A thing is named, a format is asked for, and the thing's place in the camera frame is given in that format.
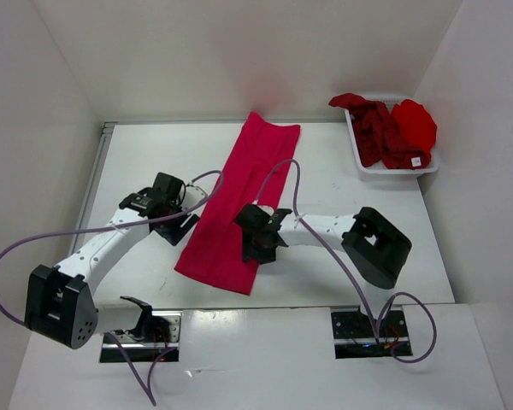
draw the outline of white tabletop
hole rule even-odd
[[[152,185],[156,173],[185,181],[222,169],[242,123],[116,126],[106,153],[88,226],[102,226],[128,194]],[[299,208],[307,214],[355,214],[376,208],[413,243],[398,290],[425,303],[454,302],[417,181],[370,184],[357,179],[346,124],[302,123],[295,158],[302,167]],[[215,178],[202,182],[210,191]],[[291,208],[294,169],[280,205]],[[358,304],[356,292],[324,249],[278,249],[260,266],[250,296],[219,290],[174,270],[189,236],[172,247],[153,233],[110,271],[97,302],[128,294],[155,308],[270,308]],[[347,255],[342,256],[352,268]]]
[[[335,360],[324,307],[186,312],[179,362],[154,373],[158,408],[503,409],[469,307],[429,309],[439,337],[415,365]],[[431,340],[428,318],[416,306],[404,312],[411,346],[422,354]],[[125,363],[97,363],[101,341],[70,350],[32,334],[9,409],[152,408]],[[146,380],[149,363],[136,366]]]

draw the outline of cable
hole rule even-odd
[[[395,340],[393,341],[393,344],[395,344],[395,343],[397,343],[399,341],[399,338],[400,338],[399,332],[392,325],[389,325],[388,327],[392,330],[393,334],[395,335]]]
[[[179,218],[180,216],[189,214],[190,212],[195,211],[199,207],[202,207],[205,203],[209,202],[213,198],[213,196],[216,195],[216,193],[219,191],[219,189],[222,187],[222,184],[224,183],[224,174],[222,173],[222,171],[218,171],[218,170],[208,171],[206,173],[202,173],[201,175],[198,175],[196,178],[194,178],[191,181],[191,184],[193,184],[194,182],[200,180],[201,178],[204,178],[204,177],[206,177],[208,175],[211,175],[213,173],[216,173],[216,174],[219,175],[219,180],[216,183],[215,188],[213,189],[213,191],[208,196],[206,195],[204,199],[199,201],[193,207],[185,209],[184,211],[178,212],[177,214],[163,216],[161,218],[155,218],[153,220],[141,220],[141,221],[136,221],[136,222],[128,222],[126,224],[105,226],[105,227],[102,227],[102,228],[88,228],[88,229],[79,229],[79,230],[73,230],[73,231],[54,231],[54,232],[40,233],[38,235],[33,235],[31,237],[26,237],[24,239],[21,239],[21,240],[15,242],[15,243],[12,243],[11,245],[9,245],[6,249],[4,249],[2,252],[0,252],[0,260],[5,255],[7,255],[10,251],[12,251],[13,249],[21,246],[22,244],[33,242],[33,241],[38,241],[39,239],[45,239],[45,238],[48,238],[48,237],[62,237],[62,236],[67,236],[67,235],[79,235],[79,234],[85,234],[85,233],[102,233],[102,232],[108,232],[108,231],[113,231],[113,230],[117,230],[117,229],[128,228],[128,227],[131,227],[131,226],[141,226],[141,225],[148,225],[148,224],[155,224],[155,223],[165,222],[167,220],[173,220],[175,218]],[[0,303],[0,312],[4,316],[6,316],[8,319],[14,321],[17,325],[21,325],[21,326],[25,325],[25,323],[21,319],[16,318],[12,313],[10,313],[8,311],[8,309],[6,309],[2,305],[2,303]],[[154,399],[154,396],[152,395],[152,389],[150,387],[150,376],[151,376],[152,370],[154,369],[154,366],[156,365],[156,363],[163,356],[165,356],[167,353],[169,353],[171,350],[174,350],[174,348],[166,348],[164,352],[159,354],[154,359],[154,361],[152,362],[152,365],[150,366],[150,370],[148,371],[148,386],[145,386],[143,380],[140,378],[139,373],[137,372],[137,369],[135,369],[135,366],[133,365],[133,362],[129,358],[129,354],[127,354],[127,351],[124,349],[123,346],[121,346],[120,341],[118,341],[118,339],[112,333],[106,333],[106,334],[108,336],[110,336],[110,338],[114,341],[116,346],[118,346],[118,349],[120,350],[121,355],[123,356],[123,358],[125,359],[125,361],[129,365],[129,368],[131,369],[131,371],[133,373],[133,376],[135,376],[135,378],[139,382],[141,388],[143,389],[145,394],[150,399],[152,405],[155,407],[156,406],[156,400]]]
[[[176,348],[166,348],[163,352],[161,352],[150,365],[150,369],[148,370],[148,376],[146,378],[146,384],[144,384],[143,379],[140,378],[139,372],[137,372],[137,369],[135,368],[135,365],[133,364],[131,358],[129,357],[129,354],[126,351],[126,348],[124,348],[118,338],[112,334],[112,332],[105,333],[106,336],[110,337],[112,341],[115,343],[115,345],[118,347],[118,350],[120,350],[121,355],[123,356],[124,360],[126,361],[127,365],[131,369],[131,372],[133,373],[133,376],[137,379],[137,382],[139,383],[141,389],[145,392],[145,394],[150,399],[150,402],[152,403],[152,406],[156,406],[156,399],[154,398],[154,395],[152,394],[152,388],[150,386],[150,378],[152,376],[152,371],[154,370],[154,367],[156,366],[156,363],[160,361],[160,359],[168,354],[169,352],[172,352]]]
[[[195,179],[193,179],[192,182],[196,182],[199,179],[204,178],[213,173],[216,173],[219,175],[219,180],[218,180],[215,188],[213,189],[213,191],[210,193],[210,195],[206,196],[204,199],[202,199],[200,202],[198,202],[193,207],[185,209],[184,211],[178,212],[177,214],[162,216],[161,218],[155,218],[153,220],[138,220],[136,222],[128,222],[128,223],[120,224],[120,225],[104,226],[101,228],[87,228],[87,229],[78,229],[78,230],[73,230],[73,231],[54,231],[54,232],[40,233],[38,235],[26,237],[24,239],[21,239],[15,243],[12,243],[11,245],[9,245],[6,249],[4,249],[2,252],[0,252],[0,260],[5,255],[7,255],[10,251],[12,251],[13,249],[15,249],[25,243],[38,241],[39,239],[46,239],[48,237],[63,237],[63,236],[68,236],[68,235],[80,235],[80,234],[85,234],[85,233],[102,233],[102,232],[114,231],[117,229],[129,228],[131,226],[141,226],[141,225],[165,222],[167,220],[173,220],[175,218],[179,218],[180,216],[189,214],[190,212],[195,211],[199,207],[202,207],[205,203],[209,202],[213,198],[213,196],[216,195],[218,190],[222,187],[222,184],[224,183],[224,174],[222,173],[222,171],[218,171],[218,170],[213,170],[213,171],[208,171],[206,173],[202,173],[201,175],[198,175]],[[12,313],[10,313],[2,305],[2,303],[0,303],[0,312],[4,316],[6,316],[8,319],[14,321],[17,325],[21,325],[21,326],[25,325],[25,323],[21,319],[16,318]]]
[[[374,333],[374,338],[378,339],[380,337],[380,325],[382,323],[382,320],[387,316],[390,309],[392,308],[392,304],[395,301],[395,299],[398,296],[407,296],[410,299],[412,299],[413,301],[415,301],[418,305],[420,305],[420,307],[424,310],[424,312],[429,317],[429,321],[431,322],[431,326],[433,328],[433,340],[431,342],[431,345],[429,346],[429,349],[426,351],[426,353],[424,353],[422,356],[420,356],[416,359],[406,360],[406,359],[401,359],[395,355],[395,349],[403,344],[406,344],[406,342],[398,343],[392,348],[392,357],[395,360],[400,361],[402,363],[417,363],[419,361],[426,359],[431,354],[433,349],[435,348],[435,344],[437,342],[437,325],[435,324],[435,320],[433,319],[432,314],[429,312],[428,308],[415,296],[413,296],[407,292],[398,292],[398,293],[392,295],[390,297],[390,299],[386,302],[386,305],[382,308],[380,314],[378,315],[378,319],[374,319],[374,316],[370,310],[369,301],[367,300],[367,297],[363,293],[361,286],[359,286],[359,283],[356,281],[355,277],[353,276],[353,273],[351,273],[350,269],[340,259],[340,257],[336,254],[336,252],[334,252],[334,249],[331,248],[329,246],[329,244],[327,242],[325,242],[325,240],[316,231],[313,230],[313,228],[304,220],[304,218],[298,212],[298,188],[300,186],[300,164],[298,163],[298,161],[293,160],[293,159],[287,159],[287,160],[281,161],[278,164],[276,164],[275,167],[273,167],[272,170],[269,172],[268,176],[264,179],[264,182],[262,182],[260,190],[256,194],[256,198],[253,203],[258,203],[258,200],[260,199],[262,193],[264,192],[266,185],[268,184],[269,180],[272,178],[272,175],[275,173],[277,168],[282,167],[285,164],[290,164],[290,163],[294,164],[294,166],[297,169],[297,178],[295,181],[294,192],[292,195],[292,211],[295,214],[295,216],[298,218],[300,223],[308,230],[309,233],[312,234],[312,236],[321,244],[321,246],[323,248],[325,248],[327,250],[327,252],[333,257],[333,259],[339,264],[340,268],[344,271],[344,273],[347,275],[348,279],[351,281],[351,284],[353,285],[357,294],[359,295],[359,298],[361,299],[361,303],[363,304],[363,306],[368,314],[370,326]]]

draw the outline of plastic basket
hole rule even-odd
[[[397,95],[386,95],[386,94],[365,94],[363,95],[368,100],[373,101],[382,101],[387,109],[392,111],[393,106],[397,103],[402,102],[403,100],[410,98],[405,96],[397,96]],[[361,180],[388,180],[388,179],[414,179],[418,178],[424,173],[434,173],[439,169],[439,154],[435,147],[432,148],[432,160],[429,162],[426,168],[419,169],[388,169],[384,165],[384,162],[378,161],[370,167],[364,167],[361,163],[361,158],[359,156],[359,149],[356,143],[356,135],[353,131],[353,127],[351,126],[351,117],[350,112],[345,109],[345,119],[348,123],[348,133],[350,134],[351,147],[353,150],[353,155],[357,164],[357,173],[358,177]]]

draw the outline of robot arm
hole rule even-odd
[[[356,215],[303,217],[331,248],[350,256],[368,283],[383,290],[395,286],[412,244],[378,211],[362,208]],[[247,204],[235,222],[243,231],[244,261],[275,261],[278,246],[321,246],[291,209]]]
[[[158,326],[167,327],[158,323],[161,318],[152,316],[150,305],[138,299],[122,296],[121,302],[95,306],[92,296],[110,269],[152,231],[173,246],[190,231],[199,220],[196,215],[145,223],[180,212],[185,195],[184,182],[159,173],[151,188],[120,203],[107,224],[110,231],[97,234],[54,267],[34,269],[28,282],[25,326],[72,349],[86,344],[94,333],[124,329],[134,337],[144,337]],[[121,227],[138,222],[141,225]]]

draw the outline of red garment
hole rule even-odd
[[[258,263],[241,259],[242,232],[233,223],[241,208],[255,200],[271,169],[292,158],[300,126],[276,126],[250,113],[228,157],[224,184],[209,201],[175,266],[177,272],[205,284],[249,295]],[[276,208],[289,166],[269,180],[259,204]]]
[[[395,104],[392,117],[397,123],[401,137],[410,145],[416,146],[431,161],[431,148],[435,145],[437,125],[431,115],[418,102],[404,100]]]
[[[383,102],[367,101],[348,93],[336,96],[328,105],[345,108],[353,115],[351,124],[364,167],[370,167],[379,160],[390,169],[428,166],[428,156],[401,137],[395,120]]]

